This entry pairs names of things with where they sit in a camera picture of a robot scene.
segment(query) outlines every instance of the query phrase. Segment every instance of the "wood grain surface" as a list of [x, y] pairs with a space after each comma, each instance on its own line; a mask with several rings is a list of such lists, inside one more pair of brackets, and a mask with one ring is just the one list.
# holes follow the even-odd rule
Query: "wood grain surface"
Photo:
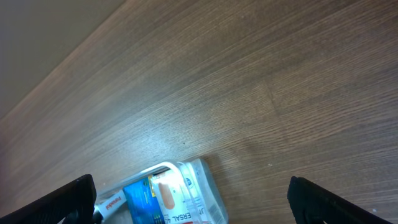
[[398, 222], [397, 22], [397, 1], [127, 1], [1, 120], [0, 215], [204, 157], [230, 223], [293, 223], [292, 175]]

